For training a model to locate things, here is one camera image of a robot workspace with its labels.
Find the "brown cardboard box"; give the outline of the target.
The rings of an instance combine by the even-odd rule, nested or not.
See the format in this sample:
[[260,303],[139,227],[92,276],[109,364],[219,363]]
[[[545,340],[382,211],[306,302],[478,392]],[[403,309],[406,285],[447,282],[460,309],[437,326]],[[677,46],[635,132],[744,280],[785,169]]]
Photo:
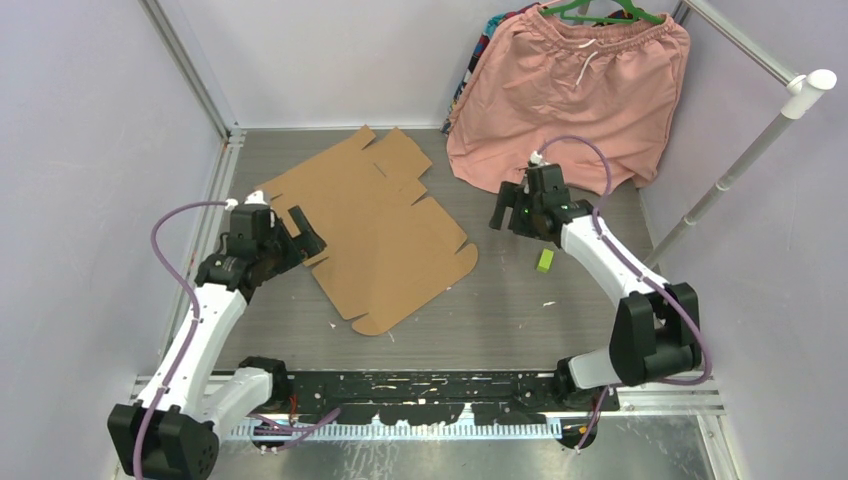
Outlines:
[[258,187],[279,215],[300,207],[325,241],[307,264],[359,334],[387,332],[477,264],[477,246],[420,180],[431,165],[402,130],[362,126]]

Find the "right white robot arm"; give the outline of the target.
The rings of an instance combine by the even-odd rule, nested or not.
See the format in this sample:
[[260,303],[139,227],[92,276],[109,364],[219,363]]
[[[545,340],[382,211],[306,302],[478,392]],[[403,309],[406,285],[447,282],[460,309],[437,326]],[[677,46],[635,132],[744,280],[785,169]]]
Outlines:
[[679,373],[710,370],[695,290],[644,266],[609,231],[598,207],[572,199],[559,166],[530,165],[521,182],[502,182],[489,225],[555,244],[616,308],[606,346],[558,362],[552,390],[565,409],[582,409],[606,387],[675,384]]

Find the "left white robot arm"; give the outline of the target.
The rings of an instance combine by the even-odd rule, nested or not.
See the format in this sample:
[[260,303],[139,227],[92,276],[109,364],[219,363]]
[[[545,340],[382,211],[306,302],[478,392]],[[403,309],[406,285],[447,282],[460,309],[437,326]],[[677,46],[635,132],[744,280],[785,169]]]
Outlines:
[[135,479],[206,479],[222,437],[256,408],[285,409],[292,386],[284,361],[243,360],[214,394],[206,387],[222,348],[265,282],[319,255],[325,241],[302,209],[288,214],[291,233],[261,201],[223,203],[229,229],[198,266],[193,282],[176,280],[190,307],[162,363],[137,399],[117,404],[107,429],[124,472]]

